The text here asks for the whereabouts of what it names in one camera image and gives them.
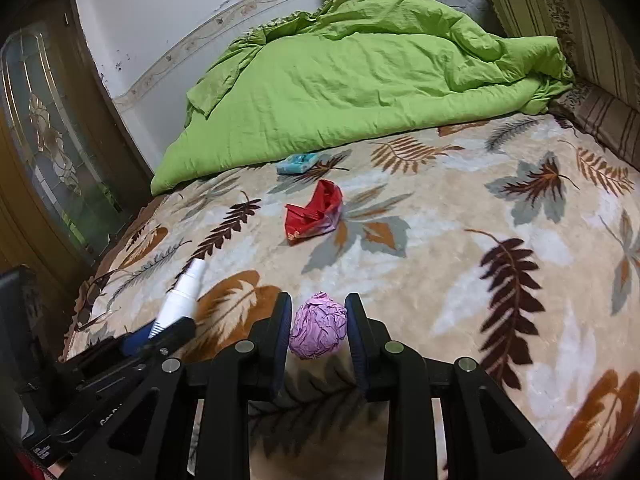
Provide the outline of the white spray bottle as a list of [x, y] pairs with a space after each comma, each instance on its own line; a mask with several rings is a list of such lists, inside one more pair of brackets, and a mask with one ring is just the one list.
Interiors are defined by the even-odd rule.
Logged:
[[180, 318], [193, 318], [198, 297], [202, 287], [206, 262], [203, 259], [193, 259], [186, 272], [181, 274], [175, 286], [166, 295], [149, 333], [152, 339]]

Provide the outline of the red crumpled wrapper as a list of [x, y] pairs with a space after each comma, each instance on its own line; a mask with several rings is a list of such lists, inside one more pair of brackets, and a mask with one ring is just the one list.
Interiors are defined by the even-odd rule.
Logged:
[[341, 219], [342, 190], [332, 181], [319, 180], [306, 206], [286, 204], [284, 232], [290, 244], [334, 231]]

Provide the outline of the leaf pattern blanket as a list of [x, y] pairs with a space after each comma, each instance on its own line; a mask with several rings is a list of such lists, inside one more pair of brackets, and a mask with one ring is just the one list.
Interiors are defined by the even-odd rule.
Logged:
[[[337, 228], [290, 244], [285, 205], [319, 180], [342, 190]], [[639, 174], [565, 120], [386, 136], [304, 176], [245, 167], [164, 194], [82, 286], [66, 356], [154, 320], [192, 257], [184, 362], [244, 338], [279, 292], [356, 292], [393, 338], [484, 367], [577, 479], [611, 478], [639, 425]]]

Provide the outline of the teal small packet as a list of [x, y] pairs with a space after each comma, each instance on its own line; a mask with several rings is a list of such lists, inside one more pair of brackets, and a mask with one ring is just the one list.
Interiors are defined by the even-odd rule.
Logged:
[[276, 165], [277, 174], [304, 174], [318, 162], [317, 153], [293, 154]]

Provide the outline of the glass wooden door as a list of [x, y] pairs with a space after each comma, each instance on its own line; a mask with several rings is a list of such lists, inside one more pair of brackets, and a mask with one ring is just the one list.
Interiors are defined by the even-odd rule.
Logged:
[[1, 26], [1, 211], [55, 304], [67, 304], [150, 198], [151, 173], [108, 99], [74, 0]]

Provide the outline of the green quilt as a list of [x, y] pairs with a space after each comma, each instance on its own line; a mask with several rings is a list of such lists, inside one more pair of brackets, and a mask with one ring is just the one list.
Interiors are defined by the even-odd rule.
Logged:
[[206, 70], [151, 191], [394, 133], [536, 115], [573, 82], [552, 36], [502, 38], [436, 0], [326, 0], [252, 29]]

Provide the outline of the striped lower cushion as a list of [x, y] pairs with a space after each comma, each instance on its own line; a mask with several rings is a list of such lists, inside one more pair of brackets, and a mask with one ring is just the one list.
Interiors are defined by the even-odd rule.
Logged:
[[639, 169], [638, 110], [594, 84], [579, 79], [573, 88], [549, 102], [549, 110], [594, 136], [618, 158]]

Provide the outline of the striped cushion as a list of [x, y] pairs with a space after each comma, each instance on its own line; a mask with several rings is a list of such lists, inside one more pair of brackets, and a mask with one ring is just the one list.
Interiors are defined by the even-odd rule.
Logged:
[[594, 84], [579, 79], [573, 88], [549, 102], [549, 110], [594, 136], [618, 158], [639, 169], [638, 110]]
[[490, 1], [508, 36], [555, 36], [577, 76], [639, 107], [639, 58], [598, 0]]

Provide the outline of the striped upper cushion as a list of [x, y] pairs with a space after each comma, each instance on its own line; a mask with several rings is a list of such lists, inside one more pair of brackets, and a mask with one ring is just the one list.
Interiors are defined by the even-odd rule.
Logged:
[[490, 1], [508, 36], [555, 36], [577, 76], [639, 107], [639, 58], [598, 0]]

